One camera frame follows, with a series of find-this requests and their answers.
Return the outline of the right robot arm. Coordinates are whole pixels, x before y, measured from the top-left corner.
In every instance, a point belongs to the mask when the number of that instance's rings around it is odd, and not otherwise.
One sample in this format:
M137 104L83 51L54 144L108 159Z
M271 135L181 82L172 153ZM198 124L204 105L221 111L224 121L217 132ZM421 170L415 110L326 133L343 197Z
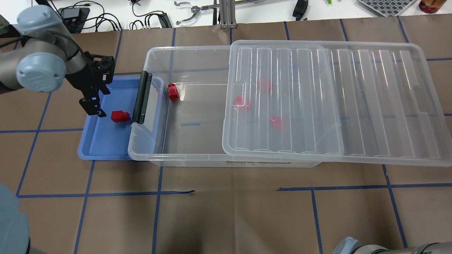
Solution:
M452 242L422 244L404 249L387 249L376 244L363 245L352 237L344 238L333 254L451 254Z

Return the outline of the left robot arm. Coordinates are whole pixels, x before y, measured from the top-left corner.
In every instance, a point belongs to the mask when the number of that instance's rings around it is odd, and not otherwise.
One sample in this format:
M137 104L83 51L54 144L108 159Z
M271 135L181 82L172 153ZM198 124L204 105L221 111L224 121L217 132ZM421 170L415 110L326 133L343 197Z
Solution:
M0 57L1 94L28 89L51 93L66 79L83 97L87 115L106 117L100 95L110 94L115 59L85 52L51 7L36 5L17 17L21 48Z

